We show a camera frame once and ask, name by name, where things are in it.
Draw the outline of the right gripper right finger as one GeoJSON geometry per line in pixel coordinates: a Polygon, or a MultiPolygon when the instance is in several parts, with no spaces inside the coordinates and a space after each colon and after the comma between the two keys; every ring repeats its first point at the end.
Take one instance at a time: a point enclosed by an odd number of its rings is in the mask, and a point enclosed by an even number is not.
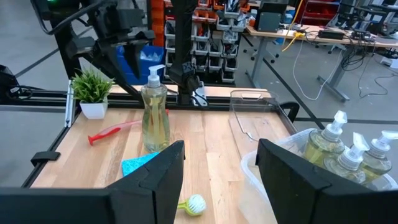
{"type": "Polygon", "coordinates": [[[373,191],[268,139],[256,165],[278,223],[397,223],[397,191],[373,191]]]}

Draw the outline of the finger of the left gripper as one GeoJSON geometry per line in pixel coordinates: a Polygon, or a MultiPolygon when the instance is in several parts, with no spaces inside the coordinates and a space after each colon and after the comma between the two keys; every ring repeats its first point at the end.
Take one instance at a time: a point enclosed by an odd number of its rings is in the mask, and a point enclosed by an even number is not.
{"type": "Polygon", "coordinates": [[[124,46],[124,58],[137,79],[141,77],[141,50],[145,45],[146,41],[140,40],[124,46]]]}
{"type": "Polygon", "coordinates": [[[124,73],[116,60],[116,49],[109,44],[95,42],[92,52],[91,64],[112,79],[123,90],[130,90],[124,73]]]}

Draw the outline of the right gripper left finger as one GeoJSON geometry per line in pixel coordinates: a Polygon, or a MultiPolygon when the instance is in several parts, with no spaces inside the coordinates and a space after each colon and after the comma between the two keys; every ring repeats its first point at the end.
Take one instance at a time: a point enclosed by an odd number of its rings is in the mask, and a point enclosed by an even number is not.
{"type": "Polygon", "coordinates": [[[1,223],[173,223],[184,159],[179,140],[105,188],[3,188],[1,223]]]}

